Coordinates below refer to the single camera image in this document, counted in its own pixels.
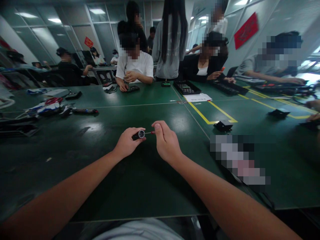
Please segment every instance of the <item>hand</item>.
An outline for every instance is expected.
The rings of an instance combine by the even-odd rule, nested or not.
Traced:
[[[314,110],[320,112],[320,99],[308,101],[308,102],[306,102],[306,106],[308,108],[314,108]]]
[[[129,156],[136,147],[146,140],[146,138],[139,138],[133,140],[132,136],[138,133],[140,130],[146,130],[145,128],[128,128],[120,136],[119,141],[112,152],[121,158]]]
[[[300,85],[305,85],[305,80],[302,78],[283,78],[282,82],[284,83],[295,83]]]
[[[126,92],[127,89],[129,89],[129,86],[127,84],[125,84],[123,80],[119,80],[119,81],[116,80],[116,81],[117,81],[117,84],[119,85],[121,92]]]
[[[127,71],[126,75],[124,76],[124,80],[126,82],[134,82],[138,78],[140,78],[140,73],[134,71]]]
[[[213,72],[207,77],[207,80],[216,80],[221,75],[221,73],[221,71]]]
[[[320,114],[317,113],[317,114],[314,114],[314,115],[311,115],[310,117],[307,118],[307,122],[311,122],[311,121],[316,121],[316,120],[319,120],[320,119]]]
[[[183,156],[179,141],[174,131],[170,130],[165,121],[156,121],[152,124],[157,136],[157,150],[160,157],[170,163]]]
[[[236,83],[236,82],[237,82],[234,78],[227,78],[227,77],[225,77],[223,80],[228,81],[228,83]]]

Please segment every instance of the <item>gray shirt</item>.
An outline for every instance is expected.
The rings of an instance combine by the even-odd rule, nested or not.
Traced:
[[[252,55],[245,59],[235,71],[237,75],[243,75],[247,71],[274,76],[278,68],[274,66],[275,61],[262,60],[261,55]]]
[[[158,62],[156,76],[158,78],[173,79],[178,77],[179,63],[183,60],[183,56],[179,56],[180,48],[180,35],[181,35],[181,24],[180,19],[178,23],[178,33],[176,38],[175,49],[171,49],[171,27],[172,27],[172,15],[169,15],[168,19],[168,49],[167,49],[167,59],[164,63],[161,58],[161,46],[162,46],[162,35],[163,35],[163,20],[161,20],[157,26],[156,35],[153,41],[152,58],[154,62]],[[188,39],[188,27],[184,50],[186,49]]]

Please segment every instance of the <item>paper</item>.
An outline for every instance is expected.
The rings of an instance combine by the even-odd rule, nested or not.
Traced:
[[[212,100],[207,94],[200,93],[195,95],[183,95],[188,102],[205,102],[208,100]]]

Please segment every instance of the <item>person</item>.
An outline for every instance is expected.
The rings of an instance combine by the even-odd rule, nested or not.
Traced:
[[[215,56],[218,47],[226,47],[226,38],[221,33],[210,32],[201,45],[200,54],[185,56],[181,67],[184,79],[197,82],[218,79],[235,83],[234,78],[227,78],[220,71],[225,59],[219,54]]]
[[[98,53],[95,47],[90,48],[90,52],[92,54],[93,61],[96,65],[105,63],[103,57]]]
[[[126,14],[128,18],[128,24],[134,29],[135,32],[138,33],[141,51],[149,53],[147,37],[141,24],[139,5],[135,1],[129,1],[126,8]]]
[[[279,54],[284,54],[288,49],[301,47],[301,36],[299,36],[299,33],[297,35],[297,33],[293,31],[280,33],[277,36],[271,37],[271,41],[266,44],[266,47],[260,53],[246,58],[236,69],[235,74],[272,82],[304,85],[305,80],[301,78],[278,77],[277,75],[281,74],[285,69],[278,69],[273,66]]]
[[[164,121],[155,121],[151,126],[160,157],[191,186],[229,238],[301,239],[256,200],[184,155],[176,133]],[[140,130],[145,128],[126,129],[111,152],[21,207],[1,224],[2,239],[52,239],[112,168],[147,140],[132,139]],[[150,219],[132,221],[98,236],[119,238],[182,239],[168,226]]]
[[[183,60],[188,38],[184,0],[165,0],[162,20],[157,26],[152,58],[158,62],[157,81],[175,80]]]
[[[61,57],[61,62],[58,63],[58,69],[72,69],[80,80],[82,76],[86,77],[84,80],[85,85],[89,85],[90,82],[98,85],[97,79],[88,77],[89,69],[93,68],[92,65],[87,65],[82,71],[78,66],[71,63],[71,53],[67,49],[60,47],[57,49],[56,54]]]
[[[151,27],[150,28],[150,36],[148,37],[148,46],[149,46],[149,50],[153,49],[153,40],[154,40],[154,36],[156,34],[156,28],[155,27]]]
[[[24,56],[21,53],[7,51],[7,57],[13,62],[14,68],[24,68],[36,71],[38,73],[47,72],[48,70],[45,68],[38,68],[33,66],[32,64],[27,64],[24,61]]]
[[[129,88],[126,83],[151,84],[153,81],[152,57],[140,50],[139,34],[134,29],[128,23],[118,24],[120,45],[127,55],[120,56],[117,64],[116,82],[122,92]]]
[[[228,20],[226,18],[224,18],[224,13],[227,9],[228,6],[228,0],[218,0],[218,2],[216,3],[216,8],[212,14],[211,17],[211,22],[210,25],[206,28],[205,33],[210,33],[210,32],[218,32],[221,33],[223,35],[226,34],[227,32],[227,27],[228,27]],[[196,52],[200,49],[200,45],[199,46],[195,46],[192,49],[190,49],[189,51],[186,52],[186,54],[189,53],[193,53]]]
[[[117,50],[113,49],[113,50],[112,50],[112,54],[113,54],[113,57],[112,57],[110,63],[117,65],[117,63],[118,63],[118,58],[119,58],[119,53],[118,53]]]
[[[192,46],[192,49],[194,49],[195,47],[197,47],[198,46],[198,44],[194,44],[193,46]]]

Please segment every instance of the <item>wall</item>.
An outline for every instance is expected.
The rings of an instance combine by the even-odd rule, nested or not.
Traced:
[[[0,36],[15,50],[24,55],[27,63],[38,62],[25,43],[19,38],[8,22],[0,15]]]

